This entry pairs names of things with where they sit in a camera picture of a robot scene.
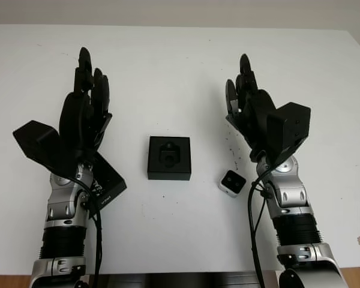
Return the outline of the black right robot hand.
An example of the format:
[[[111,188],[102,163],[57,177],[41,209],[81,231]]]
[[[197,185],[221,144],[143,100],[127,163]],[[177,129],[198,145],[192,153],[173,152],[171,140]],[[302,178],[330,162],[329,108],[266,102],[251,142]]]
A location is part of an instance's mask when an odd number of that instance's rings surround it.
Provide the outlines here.
[[[243,135],[251,149],[250,160],[256,163],[266,155],[266,118],[275,105],[269,94],[258,88],[247,54],[240,58],[236,80],[227,80],[225,93],[226,119]]]

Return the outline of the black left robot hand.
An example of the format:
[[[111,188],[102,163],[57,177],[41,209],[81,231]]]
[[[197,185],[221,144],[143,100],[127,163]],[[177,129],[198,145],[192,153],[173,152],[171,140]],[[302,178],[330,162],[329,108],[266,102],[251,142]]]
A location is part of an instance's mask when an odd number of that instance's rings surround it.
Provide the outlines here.
[[[109,101],[109,80],[99,68],[93,69],[90,53],[82,47],[74,89],[66,96],[59,119],[59,136],[79,162],[94,160],[112,118]]]

